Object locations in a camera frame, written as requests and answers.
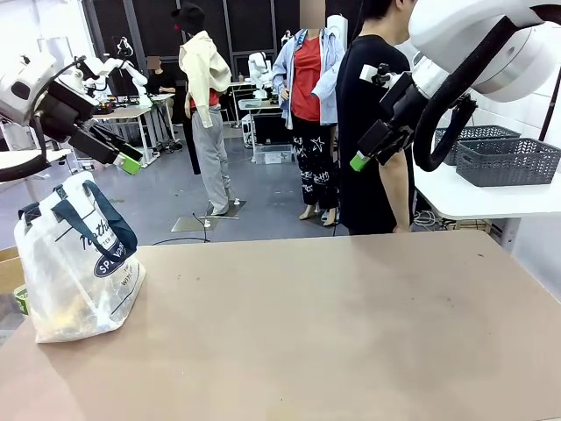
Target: floor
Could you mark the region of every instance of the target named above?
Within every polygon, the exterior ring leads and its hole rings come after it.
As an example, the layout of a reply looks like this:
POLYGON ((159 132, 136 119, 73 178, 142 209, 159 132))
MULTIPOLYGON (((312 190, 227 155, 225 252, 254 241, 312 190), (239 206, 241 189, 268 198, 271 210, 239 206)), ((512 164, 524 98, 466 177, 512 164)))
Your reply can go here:
MULTIPOLYGON (((228 136, 238 132, 228 130, 228 136)), ((220 220, 211 241, 249 241, 331 236, 333 229, 298 220, 304 210, 300 173, 296 164, 256 165, 252 151, 241 138, 225 141, 230 160, 233 188, 247 201, 239 220, 220 220)), ((50 179, 32 181, 39 198, 69 176, 66 166, 55 165, 46 171, 50 179)), ((207 196, 199 175, 194 175, 187 149, 163 154, 150 167, 135 176, 114 167, 97 170, 96 183, 113 202, 138 236, 140 245, 180 237, 202 236, 201 232, 171 233, 177 218, 204 214, 207 196)), ((0 249, 14 246, 13 228, 18 210, 31 202, 24 183, 0 192, 0 249)), ((343 226, 337 235, 346 235, 343 226)), ((192 240, 178 240, 190 243, 192 240)))

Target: gray pants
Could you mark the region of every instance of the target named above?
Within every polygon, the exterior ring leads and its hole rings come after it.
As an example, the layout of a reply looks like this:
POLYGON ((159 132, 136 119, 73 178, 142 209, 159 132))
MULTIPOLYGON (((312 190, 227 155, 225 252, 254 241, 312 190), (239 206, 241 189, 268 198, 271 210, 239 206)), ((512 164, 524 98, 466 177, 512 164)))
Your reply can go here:
POLYGON ((230 188, 228 155, 224 149, 223 121, 220 107, 210 109, 212 127, 202 125, 198 111, 193 112, 193 141, 201 165, 202 182, 217 212, 228 210, 227 189, 230 188))

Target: white table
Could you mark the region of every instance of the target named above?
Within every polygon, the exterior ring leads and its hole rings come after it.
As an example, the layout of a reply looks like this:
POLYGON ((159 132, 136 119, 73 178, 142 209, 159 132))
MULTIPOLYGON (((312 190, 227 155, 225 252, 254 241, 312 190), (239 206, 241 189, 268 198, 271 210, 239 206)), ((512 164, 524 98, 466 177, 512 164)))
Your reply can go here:
MULTIPOLYGON (((71 149, 61 149, 60 151, 46 151, 46 159, 51 162, 55 162, 60 160, 61 158, 65 158, 67 155, 72 153, 71 149)), ((9 168, 14 167, 19 164, 23 164, 24 162, 30 161, 31 159, 35 158, 37 155, 40 155, 41 151, 33 150, 33 151, 9 151, 9 152, 0 152, 0 168, 9 168)), ((14 180, 12 182, 0 182, 0 191, 4 191, 9 189, 16 184, 21 182, 25 183, 27 187, 27 191, 29 192, 29 196, 32 198, 33 202, 38 202, 39 199, 37 198, 37 194, 33 189, 32 184, 29 182, 30 180, 45 180, 47 177, 42 175, 32 175, 31 177, 27 177, 20 180, 14 180)))
POLYGON ((246 87, 253 86, 251 82, 232 82, 230 83, 231 95, 234 100, 234 111, 236 112, 236 127, 240 126, 239 123, 239 112, 238 112, 238 101, 236 101, 236 92, 244 90, 246 87))
MULTIPOLYGON (((138 122, 138 128, 140 130, 140 138, 142 139, 142 148, 144 155, 144 164, 142 168, 146 168, 152 164, 159 157, 158 154, 153 153, 152 150, 148 149, 148 144, 146 143, 146 136, 144 134, 144 126, 142 125, 142 116, 150 116, 152 107, 143 107, 139 105, 132 105, 125 108, 117 108, 111 114, 96 114, 92 118, 97 121, 103 121, 110 123, 111 120, 132 120, 135 119, 138 122)), ((148 126, 148 136, 152 146, 156 145, 157 137, 156 132, 153 127, 152 117, 146 119, 146 125, 148 126)))
MULTIPOLYGON (((175 138, 175 131, 174 131, 174 123, 172 122, 172 113, 169 110, 169 104, 171 103, 171 101, 169 101, 170 99, 172 99, 175 96, 175 94, 159 94, 159 95, 154 95, 151 96, 150 98, 152 99, 152 101, 154 102, 154 107, 153 110, 151 112, 151 117, 152 119, 156 119, 156 121, 160 121, 160 114, 158 113, 157 108, 159 108, 162 104, 166 106, 166 115, 167 115, 167 122, 169 124, 169 130, 171 132, 172 135, 172 141, 176 142, 177 139, 175 138)), ((165 137, 164 134, 161 130, 161 126, 160 125, 156 125, 156 122, 153 121, 153 125, 154 128, 159 127, 160 128, 160 136, 161 138, 165 137)))
POLYGON ((277 103, 271 103, 268 100, 259 99, 240 99, 239 109, 243 111, 248 111, 250 119, 252 120, 252 145, 253 145, 253 157, 252 162, 255 162, 255 123, 253 122, 252 111, 257 111, 255 114, 261 113, 263 110, 280 110, 281 107, 277 103), (252 105, 256 101, 261 101, 260 105, 252 105))
POLYGON ((480 188, 456 174, 456 167, 443 164, 426 173, 415 166, 415 186, 444 218, 506 218, 501 245, 509 252, 514 249, 522 218, 561 214, 559 174, 549 185, 480 188))

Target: white wall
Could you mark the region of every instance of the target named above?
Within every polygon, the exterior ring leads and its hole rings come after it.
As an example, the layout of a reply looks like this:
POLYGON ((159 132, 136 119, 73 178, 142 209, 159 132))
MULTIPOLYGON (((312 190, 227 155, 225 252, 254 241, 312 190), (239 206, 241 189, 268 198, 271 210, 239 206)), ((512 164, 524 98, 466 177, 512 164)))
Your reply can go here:
MULTIPOLYGON (((560 51, 561 28, 551 25, 550 33, 550 42, 560 51)), ((475 94, 479 106, 474 115, 475 125, 502 125, 520 132, 523 137, 537 139, 560 67, 561 59, 554 75, 540 89, 513 103, 496 103, 475 94)), ((443 124, 447 123, 448 118, 444 118, 443 124)), ((561 95, 546 142, 561 147, 561 95)), ((547 289, 561 298, 561 216, 523 219, 514 256, 547 289)))
POLYGON ((81 0, 0 2, 0 70, 21 54, 38 52, 38 39, 55 37, 67 37, 74 55, 94 53, 81 0))

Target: table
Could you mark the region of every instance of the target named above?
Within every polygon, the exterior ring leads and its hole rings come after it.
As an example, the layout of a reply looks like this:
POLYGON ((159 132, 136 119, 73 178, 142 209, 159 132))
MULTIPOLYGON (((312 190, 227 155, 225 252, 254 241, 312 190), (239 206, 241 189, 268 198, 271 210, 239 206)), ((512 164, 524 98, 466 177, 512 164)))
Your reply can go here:
MULTIPOLYGON (((65 158, 71 153, 72 153, 71 149, 61 149, 60 151, 46 151, 46 159, 49 161, 49 163, 52 163, 60 160, 61 158, 65 158)), ((30 161, 32 158, 40 154, 41 151, 38 150, 0 152, 0 168, 9 168, 19 164, 23 164, 24 162, 30 161)), ((46 176, 36 174, 21 180, 14 180, 12 182, 0 182, 0 191, 9 189, 15 186, 16 184, 19 184, 20 182, 24 182, 25 187, 29 192, 29 196, 31 197, 33 202, 38 202, 39 199, 37 198, 35 189, 33 188, 32 184, 29 181, 45 180, 46 178, 47 178, 46 176)))
POLYGON ((243 88, 245 87, 251 87, 254 86, 253 83, 251 82, 231 82, 230 83, 230 88, 231 88, 231 95, 232 98, 234 100, 234 111, 236 112, 236 127, 240 127, 240 123, 239 123, 239 112, 238 112, 238 102, 236 101, 236 92, 243 90, 243 88))
MULTIPOLYGON (((150 97, 150 99, 152 99, 152 101, 154 102, 154 107, 153 110, 151 112, 152 115, 152 120, 156 120, 156 121, 160 121, 160 114, 158 113, 158 110, 156 109, 156 107, 159 107, 161 104, 164 104, 166 106, 166 116, 167 116, 167 123, 169 124, 169 130, 171 132, 172 135, 172 141, 176 142, 177 138, 175 137, 175 131, 174 131, 174 123, 172 122, 172 113, 169 110, 169 104, 170 104, 170 99, 172 99, 175 96, 175 94, 159 94, 159 95, 153 95, 150 97)), ((161 125, 158 124, 156 125, 156 123, 153 121, 154 127, 160 128, 159 129, 159 134, 160 137, 159 139, 163 139, 165 138, 165 133, 162 131, 163 129, 161 128, 161 125)))
POLYGON ((120 330, 36 346, 26 321, 0 348, 3 421, 561 417, 561 305, 482 232, 138 258, 120 330))
POLYGON ((512 252, 522 218, 561 214, 561 175, 541 186, 476 187, 456 167, 441 165, 433 173, 415 166, 415 187, 442 217, 467 219, 507 218, 501 244, 512 252))
POLYGON ((146 168, 152 164, 158 158, 158 155, 154 154, 152 150, 148 149, 146 143, 146 136, 144 134, 144 126, 142 125, 142 116, 146 118, 146 125, 148 126, 148 136, 151 140, 151 147, 154 147, 157 142, 156 133, 154 131, 154 124, 152 117, 150 115, 152 107, 143 107, 140 105, 131 105, 124 108, 116 108, 111 114, 95 114, 92 118, 97 121, 110 122, 111 120, 133 120, 136 119, 138 122, 138 128, 140 130, 140 138, 142 139, 142 148, 144 155, 144 164, 142 168, 146 168))
POLYGON ((253 146, 253 157, 252 162, 255 162, 255 123, 253 122, 252 111, 257 111, 257 114, 261 113, 263 110, 280 110, 281 106, 277 103, 271 103, 268 100, 259 99, 240 99, 239 109, 243 111, 248 111, 249 117, 252 121, 252 146, 253 146), (256 101, 261 101, 260 105, 252 105, 256 101))

